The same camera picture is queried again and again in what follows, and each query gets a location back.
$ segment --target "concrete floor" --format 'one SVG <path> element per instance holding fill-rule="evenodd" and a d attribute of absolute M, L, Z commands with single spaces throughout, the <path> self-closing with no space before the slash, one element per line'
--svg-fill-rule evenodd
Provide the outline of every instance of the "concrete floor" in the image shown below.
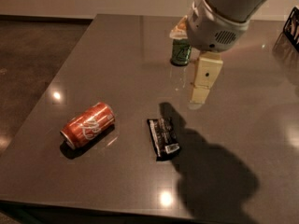
<path fill-rule="evenodd" d="M 89 24 L 0 21 L 0 159 Z M 0 223 L 18 223 L 0 213 Z"/>

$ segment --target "soda can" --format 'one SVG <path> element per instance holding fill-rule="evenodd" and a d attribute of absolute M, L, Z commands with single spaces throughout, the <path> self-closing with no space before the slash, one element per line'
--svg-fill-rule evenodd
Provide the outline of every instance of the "soda can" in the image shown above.
<path fill-rule="evenodd" d="M 110 106 L 100 102 L 71 119 L 60 133 L 66 143 L 75 150 L 84 147 L 114 122 L 115 117 Z"/>
<path fill-rule="evenodd" d="M 187 39 L 176 40 L 172 44 L 172 57 L 170 62 L 173 65 L 184 66 L 189 63 L 192 47 Z"/>

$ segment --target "candy wrapper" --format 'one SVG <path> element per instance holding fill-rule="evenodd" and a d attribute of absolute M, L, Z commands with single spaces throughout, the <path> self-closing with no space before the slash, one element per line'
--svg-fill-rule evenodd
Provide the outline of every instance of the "candy wrapper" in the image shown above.
<path fill-rule="evenodd" d="M 148 119 L 148 125 L 157 161 L 168 161 L 180 152 L 171 118 Z"/>

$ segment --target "can label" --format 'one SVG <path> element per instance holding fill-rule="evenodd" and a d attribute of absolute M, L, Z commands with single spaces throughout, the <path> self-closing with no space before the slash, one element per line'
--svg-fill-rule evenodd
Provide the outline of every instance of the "can label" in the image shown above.
<path fill-rule="evenodd" d="M 112 109 L 104 103 L 98 103 L 68 122 L 61 134 L 66 143 L 76 149 L 84 147 L 114 122 Z"/>

